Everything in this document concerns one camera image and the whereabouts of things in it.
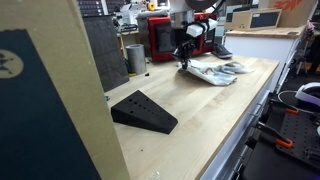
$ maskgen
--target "black cable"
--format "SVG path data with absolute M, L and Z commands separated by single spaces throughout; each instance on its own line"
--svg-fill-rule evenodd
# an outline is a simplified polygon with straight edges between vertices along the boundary
M 212 13 L 210 13 L 209 16 L 207 16 L 205 19 L 209 19 L 209 17 L 213 14 L 215 14 L 220 8 L 221 6 L 223 5 L 223 3 L 225 2 L 226 0 L 221 0 L 220 3 L 218 4 L 218 6 L 216 8 L 214 8 L 214 10 L 212 11 Z

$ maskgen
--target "red machine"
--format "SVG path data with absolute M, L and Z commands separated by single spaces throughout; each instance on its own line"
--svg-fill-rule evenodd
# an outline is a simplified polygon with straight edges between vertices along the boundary
M 210 13 L 195 13 L 195 20 L 203 19 L 209 16 Z M 170 17 L 150 17 L 148 18 L 148 30 L 151 58 L 153 61 L 171 60 L 172 52 L 178 44 L 175 42 L 175 35 L 170 24 Z M 195 39 L 196 48 L 193 55 L 202 54 L 213 51 L 215 37 L 215 29 L 204 33 Z

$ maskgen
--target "white cabinet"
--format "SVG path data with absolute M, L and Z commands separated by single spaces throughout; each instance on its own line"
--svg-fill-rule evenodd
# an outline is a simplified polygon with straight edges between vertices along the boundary
M 270 92 L 279 92 L 301 40 L 304 27 L 277 28 L 252 32 L 226 33 L 225 47 L 234 55 L 279 61 L 271 80 Z

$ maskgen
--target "black pegboard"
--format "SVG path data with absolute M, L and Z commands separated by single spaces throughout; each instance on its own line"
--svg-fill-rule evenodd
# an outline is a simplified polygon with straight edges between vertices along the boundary
M 80 13 L 82 17 L 94 17 L 94 16 L 103 16 L 104 14 L 104 7 L 103 2 L 104 0 L 77 0 L 78 6 L 80 9 Z
M 123 5 L 129 4 L 130 0 L 106 0 L 109 14 L 115 13 L 116 9 L 121 9 Z
M 152 101 L 141 91 L 136 91 L 111 107 L 114 122 L 170 134 L 177 119 Z
M 277 150 L 298 159 L 320 171 L 320 160 L 310 159 L 308 149 L 320 151 L 320 136 L 317 134 L 317 125 L 309 114 L 286 113 L 280 134 L 293 141 L 292 148 L 277 145 Z

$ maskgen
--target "metal cylinder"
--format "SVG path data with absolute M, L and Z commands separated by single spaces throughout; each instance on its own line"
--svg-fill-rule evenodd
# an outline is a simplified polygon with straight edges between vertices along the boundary
M 146 72 L 146 61 L 144 47 L 142 44 L 132 44 L 126 46 L 129 67 L 132 73 L 143 74 Z

